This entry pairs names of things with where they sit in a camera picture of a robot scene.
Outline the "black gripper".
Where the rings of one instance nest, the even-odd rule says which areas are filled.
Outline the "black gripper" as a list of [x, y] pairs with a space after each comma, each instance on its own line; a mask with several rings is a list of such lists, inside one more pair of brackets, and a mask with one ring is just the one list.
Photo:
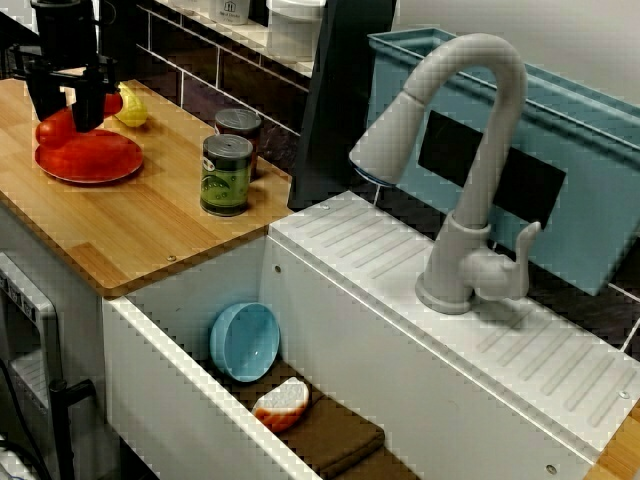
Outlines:
[[[98, 53], [94, 27], [42, 28], [37, 44], [14, 44], [12, 74], [26, 79], [36, 72], [58, 77], [78, 77], [92, 86], [77, 86], [72, 116], [75, 128], [87, 133], [103, 123], [105, 93], [118, 92], [115, 61]], [[64, 93], [46, 76], [26, 79], [37, 118], [44, 121], [64, 108]]]

